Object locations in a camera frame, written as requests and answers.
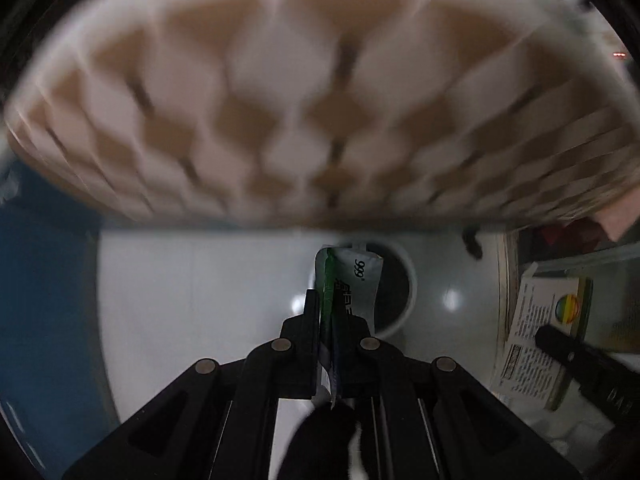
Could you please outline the checkered pink brown tablecloth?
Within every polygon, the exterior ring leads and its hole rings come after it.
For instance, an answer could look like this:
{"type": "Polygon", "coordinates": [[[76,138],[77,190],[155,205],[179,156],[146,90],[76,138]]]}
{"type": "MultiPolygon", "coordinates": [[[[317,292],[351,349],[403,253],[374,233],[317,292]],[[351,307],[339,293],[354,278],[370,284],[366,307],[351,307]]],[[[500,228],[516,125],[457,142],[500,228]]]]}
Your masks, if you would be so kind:
{"type": "Polygon", "coordinates": [[[511,226],[639,186],[639,95],[577,0],[86,0],[11,93],[10,147],[138,221],[511,226]]]}

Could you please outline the green white sachet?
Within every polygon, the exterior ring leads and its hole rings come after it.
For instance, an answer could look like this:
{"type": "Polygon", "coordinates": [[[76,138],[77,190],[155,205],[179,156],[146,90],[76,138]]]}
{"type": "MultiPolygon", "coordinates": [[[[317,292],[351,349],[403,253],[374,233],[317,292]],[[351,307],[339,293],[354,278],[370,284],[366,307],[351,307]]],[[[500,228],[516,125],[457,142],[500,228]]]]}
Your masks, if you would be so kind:
{"type": "Polygon", "coordinates": [[[383,258],[367,245],[322,247],[314,260],[314,290],[320,298],[320,363],[329,377],[331,403],[341,382],[338,336],[351,318],[374,330],[374,306],[383,258]]]}

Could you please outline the white round trash bin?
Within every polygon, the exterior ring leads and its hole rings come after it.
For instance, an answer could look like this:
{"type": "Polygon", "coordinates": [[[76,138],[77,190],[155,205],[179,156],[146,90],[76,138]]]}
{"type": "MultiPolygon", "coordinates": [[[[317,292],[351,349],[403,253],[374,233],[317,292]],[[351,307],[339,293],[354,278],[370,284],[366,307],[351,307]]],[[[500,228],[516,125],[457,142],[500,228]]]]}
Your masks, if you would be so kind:
{"type": "Polygon", "coordinates": [[[364,318],[374,336],[398,332],[416,304],[416,272],[408,257],[377,240],[338,245],[335,257],[349,312],[364,318]]]}

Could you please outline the printed booklet on floor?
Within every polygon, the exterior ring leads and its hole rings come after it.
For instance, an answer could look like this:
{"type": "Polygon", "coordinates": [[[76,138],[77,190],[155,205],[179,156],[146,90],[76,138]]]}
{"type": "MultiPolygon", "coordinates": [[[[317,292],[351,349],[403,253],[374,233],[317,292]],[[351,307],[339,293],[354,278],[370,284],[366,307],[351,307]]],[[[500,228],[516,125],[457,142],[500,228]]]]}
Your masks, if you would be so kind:
{"type": "Polygon", "coordinates": [[[570,386],[562,344],[582,340],[593,280],[540,275],[530,266],[521,279],[506,343],[491,391],[513,411],[557,410],[570,386]]]}

